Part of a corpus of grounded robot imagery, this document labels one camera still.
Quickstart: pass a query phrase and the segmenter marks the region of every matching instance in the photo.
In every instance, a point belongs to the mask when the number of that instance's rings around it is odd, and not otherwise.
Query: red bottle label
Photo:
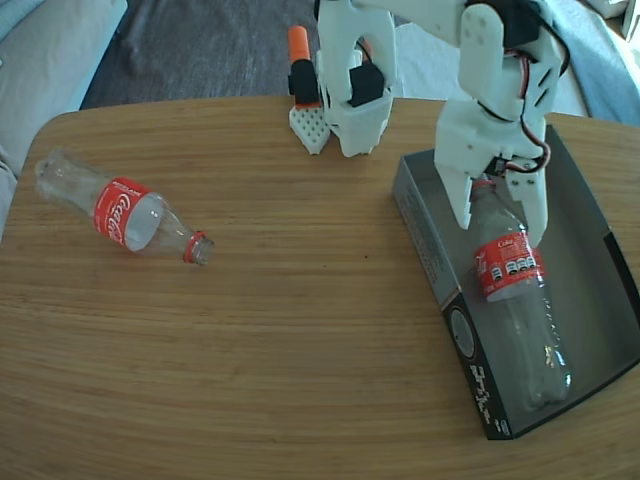
[[[96,230],[124,246],[124,232],[131,212],[149,192],[128,178],[118,177],[109,182],[98,197],[93,212]]]
[[[489,295],[523,280],[544,277],[538,250],[531,248],[526,233],[512,233],[479,248],[476,271],[484,295]]]

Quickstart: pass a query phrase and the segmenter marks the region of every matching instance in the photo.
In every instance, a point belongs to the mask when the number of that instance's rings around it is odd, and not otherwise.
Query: coca-cola bottle
[[[496,328],[516,369],[523,404],[537,410],[567,398],[571,372],[551,315],[544,266],[531,248],[527,229],[486,177],[471,195],[469,233],[477,242],[476,271],[483,294],[493,303]]]
[[[175,254],[206,265],[213,242],[184,225],[164,197],[55,150],[36,165],[36,191],[89,217],[95,229],[140,255]]]

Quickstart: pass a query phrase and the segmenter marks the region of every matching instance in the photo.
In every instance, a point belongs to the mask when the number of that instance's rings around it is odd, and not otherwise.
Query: robotic arm
[[[447,102],[436,128],[435,164],[449,202],[466,229],[472,180],[504,176],[536,246],[547,226],[544,116],[569,54],[544,0],[316,0],[316,13],[322,113],[348,157],[378,145],[391,113],[391,13],[460,48],[460,86],[474,100]],[[355,49],[360,38],[371,61]]]

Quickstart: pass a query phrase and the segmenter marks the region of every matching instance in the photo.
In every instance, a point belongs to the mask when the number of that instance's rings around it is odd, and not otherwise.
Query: couch cushion
[[[44,0],[0,0],[0,42]]]
[[[0,146],[16,176],[40,128],[79,107],[125,10],[126,0],[47,0],[0,43]]]

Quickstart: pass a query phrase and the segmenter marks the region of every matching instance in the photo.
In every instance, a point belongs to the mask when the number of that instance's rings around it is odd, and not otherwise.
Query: black box
[[[640,361],[640,296],[584,177],[552,127],[547,168],[549,225],[540,243],[552,312],[572,386],[567,399],[527,410],[515,371],[474,271],[473,242],[460,229],[433,151],[403,157],[393,193],[429,277],[490,440],[514,439],[573,408]],[[498,193],[524,218],[504,185]]]

